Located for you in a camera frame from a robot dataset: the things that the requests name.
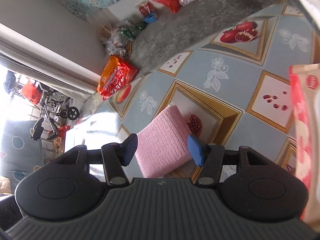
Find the pink knitted sponge pad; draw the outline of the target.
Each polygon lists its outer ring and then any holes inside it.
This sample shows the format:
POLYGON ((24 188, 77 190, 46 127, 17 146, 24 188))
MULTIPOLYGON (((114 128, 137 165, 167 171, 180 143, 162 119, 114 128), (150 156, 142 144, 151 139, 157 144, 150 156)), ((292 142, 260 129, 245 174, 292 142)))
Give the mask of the pink knitted sponge pad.
POLYGON ((162 177, 190 161, 189 135, 191 131, 178 107, 163 109, 137 134, 135 156, 143 177, 162 177))

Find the pomegranate pattern tablecloth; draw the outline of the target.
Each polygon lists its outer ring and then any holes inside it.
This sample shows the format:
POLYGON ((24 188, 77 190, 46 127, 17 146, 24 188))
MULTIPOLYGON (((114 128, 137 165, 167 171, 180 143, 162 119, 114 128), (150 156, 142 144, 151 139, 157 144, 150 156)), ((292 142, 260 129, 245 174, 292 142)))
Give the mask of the pomegranate pattern tablecloth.
MULTIPOLYGON (((176 54, 109 98, 86 121, 88 149, 123 142, 176 105, 192 134, 236 150, 248 145, 290 173, 296 138, 289 67, 319 61, 319 38, 306 15, 284 1, 176 54)), ((125 168, 143 177, 136 156, 125 168)), ((193 159, 164 178, 195 179, 193 159)))

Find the orange snack bag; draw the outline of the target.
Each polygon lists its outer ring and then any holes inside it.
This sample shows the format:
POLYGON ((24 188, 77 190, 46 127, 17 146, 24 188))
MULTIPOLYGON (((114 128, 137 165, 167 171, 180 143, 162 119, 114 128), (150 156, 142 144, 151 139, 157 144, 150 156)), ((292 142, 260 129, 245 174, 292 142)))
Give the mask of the orange snack bag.
POLYGON ((97 92, 103 100, 129 85, 138 70, 124 59, 111 55, 100 76, 97 92))

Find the wheelchair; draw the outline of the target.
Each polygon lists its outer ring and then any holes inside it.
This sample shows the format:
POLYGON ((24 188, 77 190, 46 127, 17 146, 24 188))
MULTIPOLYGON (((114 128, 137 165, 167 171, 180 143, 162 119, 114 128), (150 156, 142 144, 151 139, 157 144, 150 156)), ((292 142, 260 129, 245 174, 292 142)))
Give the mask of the wheelchair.
POLYGON ((54 118, 63 120, 76 120, 80 111, 75 106, 69 106, 68 102, 71 99, 69 96, 54 90, 53 88, 37 82, 37 90, 40 92, 39 118, 31 130, 31 139, 38 141, 44 131, 42 126, 44 120, 49 122, 51 130, 48 132, 48 140, 52 141, 59 137, 59 124, 54 118))

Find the red bag on wheelchair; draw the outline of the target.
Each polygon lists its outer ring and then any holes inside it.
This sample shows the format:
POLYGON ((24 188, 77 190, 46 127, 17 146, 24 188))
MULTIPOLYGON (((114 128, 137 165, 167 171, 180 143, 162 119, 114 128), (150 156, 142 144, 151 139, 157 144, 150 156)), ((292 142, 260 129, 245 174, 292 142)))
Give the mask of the red bag on wheelchair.
POLYGON ((38 89, 30 80, 22 87, 20 94, 33 105, 37 105, 42 97, 42 90, 38 89))

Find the pile of plastic bags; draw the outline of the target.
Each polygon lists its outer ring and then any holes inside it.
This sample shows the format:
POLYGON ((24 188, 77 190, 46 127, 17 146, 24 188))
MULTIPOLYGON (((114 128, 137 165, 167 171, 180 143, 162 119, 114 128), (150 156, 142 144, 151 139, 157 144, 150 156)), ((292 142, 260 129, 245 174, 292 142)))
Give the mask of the pile of plastic bags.
POLYGON ((144 21, 134 23, 126 18, 115 24, 101 24, 99 38, 105 47, 107 56, 116 55, 124 57, 127 54, 127 46, 133 42, 137 35, 147 27, 144 21))

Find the red pink wet wipes pack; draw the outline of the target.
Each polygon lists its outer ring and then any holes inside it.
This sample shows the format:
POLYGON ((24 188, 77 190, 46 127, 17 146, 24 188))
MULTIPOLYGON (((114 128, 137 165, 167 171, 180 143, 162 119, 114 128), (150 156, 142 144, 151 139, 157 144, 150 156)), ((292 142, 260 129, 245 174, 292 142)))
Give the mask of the red pink wet wipes pack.
POLYGON ((319 232, 319 64, 291 66, 290 82, 297 141, 296 177, 309 193, 302 220, 319 232))

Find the blue small box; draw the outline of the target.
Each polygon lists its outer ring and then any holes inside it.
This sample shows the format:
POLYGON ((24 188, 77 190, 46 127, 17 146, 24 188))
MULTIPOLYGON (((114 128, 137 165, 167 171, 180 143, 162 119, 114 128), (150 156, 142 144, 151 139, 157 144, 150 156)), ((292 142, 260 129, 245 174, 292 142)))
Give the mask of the blue small box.
POLYGON ((152 12, 146 18, 144 18, 143 21, 146 24, 150 24, 150 23, 156 22, 157 20, 158 20, 158 15, 155 12, 152 12))

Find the red paper box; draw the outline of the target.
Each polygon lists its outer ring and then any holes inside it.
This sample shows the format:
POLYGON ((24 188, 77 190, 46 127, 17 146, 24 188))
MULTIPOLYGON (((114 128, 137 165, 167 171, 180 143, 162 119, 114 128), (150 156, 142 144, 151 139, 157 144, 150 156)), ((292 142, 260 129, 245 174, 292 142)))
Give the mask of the red paper box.
POLYGON ((151 13, 156 12, 156 8, 148 0, 143 0, 138 5, 136 5, 136 8, 144 18, 148 17, 151 13))

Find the white curtain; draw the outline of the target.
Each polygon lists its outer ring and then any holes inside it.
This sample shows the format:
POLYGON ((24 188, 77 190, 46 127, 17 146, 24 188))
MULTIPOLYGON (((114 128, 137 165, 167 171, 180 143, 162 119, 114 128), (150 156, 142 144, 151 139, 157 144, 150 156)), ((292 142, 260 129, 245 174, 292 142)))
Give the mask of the white curtain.
POLYGON ((94 94, 98 74, 1 24, 1 57, 48 77, 54 86, 94 94))

